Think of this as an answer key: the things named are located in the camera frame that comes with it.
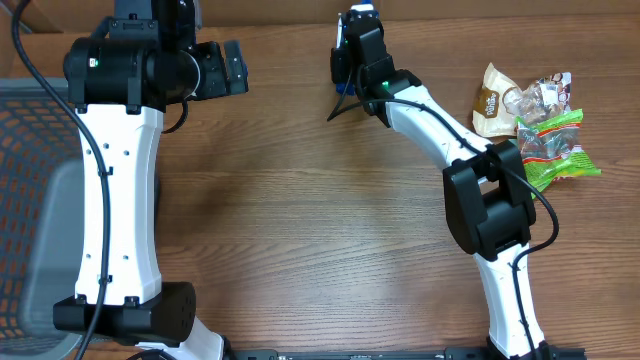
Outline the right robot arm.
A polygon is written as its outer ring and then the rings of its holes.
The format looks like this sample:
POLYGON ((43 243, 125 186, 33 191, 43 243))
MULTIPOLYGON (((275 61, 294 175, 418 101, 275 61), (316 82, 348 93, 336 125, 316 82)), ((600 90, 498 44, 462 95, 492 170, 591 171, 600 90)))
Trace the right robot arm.
POLYGON ((331 78, 356 107, 413 141, 441 170, 445 217, 473 256, 489 311, 485 359, 583 359, 547 342, 535 315, 528 258, 556 240, 558 217, 525 178, 515 144, 481 137, 437 104, 413 73, 398 69, 379 13, 363 1, 339 14, 331 78))

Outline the green snack bag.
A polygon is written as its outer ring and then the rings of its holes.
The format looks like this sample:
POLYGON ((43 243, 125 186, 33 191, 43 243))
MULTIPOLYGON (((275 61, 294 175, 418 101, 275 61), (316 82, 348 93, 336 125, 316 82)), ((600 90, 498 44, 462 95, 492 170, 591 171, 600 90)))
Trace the green snack bag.
POLYGON ((516 118, 517 142, 526 177, 539 192, 560 179, 601 174, 581 145, 582 124, 581 109, 537 124, 526 124, 522 117, 516 118))

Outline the beige brown pastry bag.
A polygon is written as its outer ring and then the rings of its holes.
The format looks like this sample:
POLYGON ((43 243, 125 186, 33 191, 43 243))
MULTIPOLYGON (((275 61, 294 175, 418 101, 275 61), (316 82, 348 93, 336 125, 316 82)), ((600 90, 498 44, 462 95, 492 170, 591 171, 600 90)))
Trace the beige brown pastry bag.
POLYGON ((527 125, 571 111, 572 74, 559 72, 521 89, 490 63, 474 102, 472 123, 483 137, 515 136, 518 118, 527 125))

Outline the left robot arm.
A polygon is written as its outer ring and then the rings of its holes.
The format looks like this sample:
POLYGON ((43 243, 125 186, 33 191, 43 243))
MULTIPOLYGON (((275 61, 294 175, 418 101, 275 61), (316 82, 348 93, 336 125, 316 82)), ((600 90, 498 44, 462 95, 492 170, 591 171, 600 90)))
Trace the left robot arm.
POLYGON ((53 308, 61 331, 137 346, 144 359, 229 359, 196 315, 188 282, 166 282, 154 242, 156 155, 171 104, 243 94, 239 45, 196 39, 195 1, 119 1, 64 60, 82 127, 84 242, 75 292, 53 308))

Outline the blue Oreo cookie pack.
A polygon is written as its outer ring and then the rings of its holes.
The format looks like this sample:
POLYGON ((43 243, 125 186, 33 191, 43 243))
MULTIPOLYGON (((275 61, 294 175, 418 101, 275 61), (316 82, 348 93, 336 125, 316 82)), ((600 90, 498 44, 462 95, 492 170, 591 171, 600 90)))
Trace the blue Oreo cookie pack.
MULTIPOLYGON (((348 28, 348 24, 355 18, 356 15, 365 14, 366 16, 374 16, 378 17, 379 13, 375 9, 373 2, 371 0, 362 0, 359 3, 356 3, 350 7, 350 9, 346 12, 346 30, 348 28)), ((331 79, 332 82, 336 86, 336 92, 339 94, 346 93, 347 95, 354 95, 355 90, 353 85, 347 84, 347 77, 349 75, 349 60, 347 54, 347 43, 345 37, 345 44, 340 49, 336 49, 336 45, 331 49, 331 57, 330 57, 330 68, 331 68, 331 79)))

